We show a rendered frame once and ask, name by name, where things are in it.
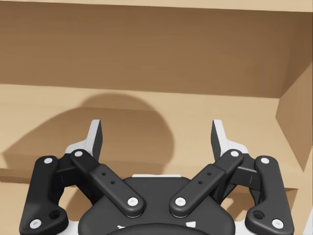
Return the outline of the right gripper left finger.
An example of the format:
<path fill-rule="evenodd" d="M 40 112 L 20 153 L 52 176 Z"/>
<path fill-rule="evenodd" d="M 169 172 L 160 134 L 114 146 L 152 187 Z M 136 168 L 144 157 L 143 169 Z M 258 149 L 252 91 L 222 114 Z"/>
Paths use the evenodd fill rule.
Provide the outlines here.
<path fill-rule="evenodd" d="M 76 185 L 92 201 L 106 196 L 126 217 L 143 214 L 145 200 L 107 165 L 99 163 L 102 147 L 101 121 L 91 122 L 85 140 L 67 147 L 64 156 L 42 156 L 34 164 L 22 212 L 22 235 L 57 235 L 69 225 L 59 206 L 66 187 Z"/>

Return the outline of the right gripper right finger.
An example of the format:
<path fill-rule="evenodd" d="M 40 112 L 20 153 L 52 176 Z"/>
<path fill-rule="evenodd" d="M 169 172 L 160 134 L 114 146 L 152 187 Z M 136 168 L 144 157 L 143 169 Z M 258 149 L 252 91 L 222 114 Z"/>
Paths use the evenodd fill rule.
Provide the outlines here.
<path fill-rule="evenodd" d="M 241 233 L 293 233 L 294 224 L 278 161 L 270 156 L 250 157 L 247 148 L 227 139 L 223 123 L 212 121 L 214 163 L 207 165 L 170 200 L 177 218 L 191 214 L 207 197 L 218 204 L 235 189 L 249 189 L 254 206 L 235 226 Z"/>

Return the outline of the pale wooden shelf unit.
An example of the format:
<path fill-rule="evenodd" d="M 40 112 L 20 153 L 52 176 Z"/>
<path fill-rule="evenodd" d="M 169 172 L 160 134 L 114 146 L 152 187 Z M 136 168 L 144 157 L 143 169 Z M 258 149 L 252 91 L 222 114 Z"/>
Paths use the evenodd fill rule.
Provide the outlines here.
<path fill-rule="evenodd" d="M 35 161 L 100 119 L 120 177 L 192 178 L 212 120 L 280 165 L 295 226 L 312 209 L 313 12 L 0 0 L 0 234 L 18 235 Z"/>

